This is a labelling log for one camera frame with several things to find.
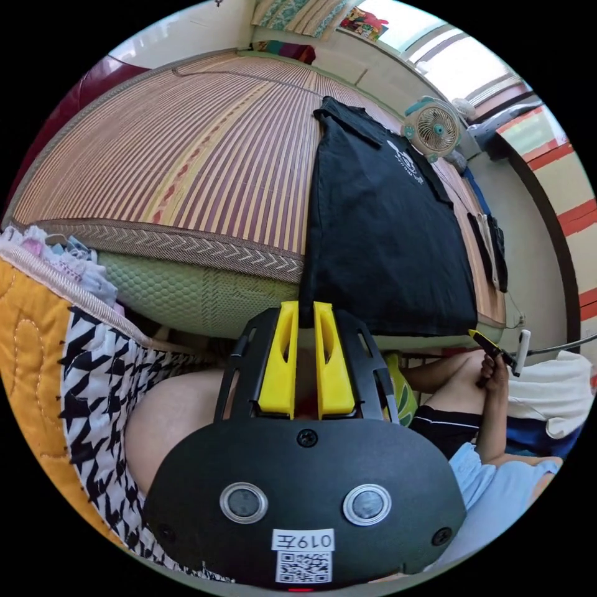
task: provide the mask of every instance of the knee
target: knee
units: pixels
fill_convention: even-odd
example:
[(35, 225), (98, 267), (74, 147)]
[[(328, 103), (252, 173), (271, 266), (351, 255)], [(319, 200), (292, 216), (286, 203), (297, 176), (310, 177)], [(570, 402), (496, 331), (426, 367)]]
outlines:
[(467, 359), (460, 368), (459, 373), (463, 377), (466, 377), (467, 379), (471, 379), (474, 382), (476, 382), (479, 378), (481, 372), (481, 365), (483, 364), (484, 358), (485, 352), (483, 350), (475, 350), (468, 353)]

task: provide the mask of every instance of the green mattress pad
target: green mattress pad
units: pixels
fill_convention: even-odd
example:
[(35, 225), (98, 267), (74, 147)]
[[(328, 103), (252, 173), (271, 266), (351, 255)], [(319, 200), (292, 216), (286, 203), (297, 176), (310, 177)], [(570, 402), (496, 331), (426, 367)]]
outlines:
[[(297, 284), (188, 264), (111, 252), (98, 253), (98, 263), (118, 288), (119, 302), (174, 330), (217, 338), (237, 338), (258, 313), (282, 301), (297, 300)], [(484, 324), (478, 330), (494, 342), (500, 328)], [(301, 333), (308, 346), (312, 334)], [(474, 346), (469, 336), (411, 338), (377, 336), (381, 350), (417, 351), (427, 348)]]

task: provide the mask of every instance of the black shorts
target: black shorts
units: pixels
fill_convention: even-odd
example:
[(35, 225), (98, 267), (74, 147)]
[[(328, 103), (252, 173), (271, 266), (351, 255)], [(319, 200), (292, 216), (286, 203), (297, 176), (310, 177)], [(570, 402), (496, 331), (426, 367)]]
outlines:
[(423, 405), (416, 410), (409, 427), (426, 437), (449, 460), (462, 444), (474, 439), (480, 426), (481, 415), (435, 410)]

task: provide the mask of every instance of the black t-shirt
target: black t-shirt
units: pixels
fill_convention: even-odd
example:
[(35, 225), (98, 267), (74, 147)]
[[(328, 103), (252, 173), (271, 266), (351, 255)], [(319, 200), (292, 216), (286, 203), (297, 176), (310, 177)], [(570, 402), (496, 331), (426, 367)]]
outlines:
[(329, 302), (374, 335), (466, 334), (473, 275), (446, 191), (409, 141), (364, 108), (323, 99), (300, 286), (300, 322)]

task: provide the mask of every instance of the desk fan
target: desk fan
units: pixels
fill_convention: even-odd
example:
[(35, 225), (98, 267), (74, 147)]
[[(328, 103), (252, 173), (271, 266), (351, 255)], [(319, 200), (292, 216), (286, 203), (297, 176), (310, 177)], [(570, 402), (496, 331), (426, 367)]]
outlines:
[(403, 132), (432, 164), (460, 143), (460, 118), (452, 105), (424, 96), (406, 111)]

